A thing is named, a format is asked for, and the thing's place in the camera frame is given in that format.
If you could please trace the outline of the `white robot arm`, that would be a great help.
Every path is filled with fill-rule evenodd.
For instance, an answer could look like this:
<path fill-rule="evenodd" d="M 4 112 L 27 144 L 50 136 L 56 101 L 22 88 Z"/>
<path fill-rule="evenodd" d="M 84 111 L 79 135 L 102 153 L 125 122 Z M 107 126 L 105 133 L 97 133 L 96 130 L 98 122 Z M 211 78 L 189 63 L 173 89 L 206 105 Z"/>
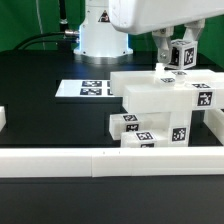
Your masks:
<path fill-rule="evenodd" d="M 85 0 L 74 53 L 91 63 L 117 63 L 133 53 L 129 35 L 150 32 L 157 60 L 187 69 L 196 65 L 205 20 L 218 15 L 224 15 L 224 0 Z"/>

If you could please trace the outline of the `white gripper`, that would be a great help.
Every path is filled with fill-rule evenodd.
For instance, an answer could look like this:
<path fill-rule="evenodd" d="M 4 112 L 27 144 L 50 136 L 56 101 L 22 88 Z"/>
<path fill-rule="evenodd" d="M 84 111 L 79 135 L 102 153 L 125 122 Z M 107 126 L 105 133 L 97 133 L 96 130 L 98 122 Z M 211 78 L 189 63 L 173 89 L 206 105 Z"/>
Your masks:
<path fill-rule="evenodd" d="M 120 32 L 139 35 L 152 32 L 157 60 L 171 62 L 171 26 L 185 24 L 184 40 L 198 41 L 205 18 L 224 14 L 224 0 L 109 0 L 109 18 Z"/>

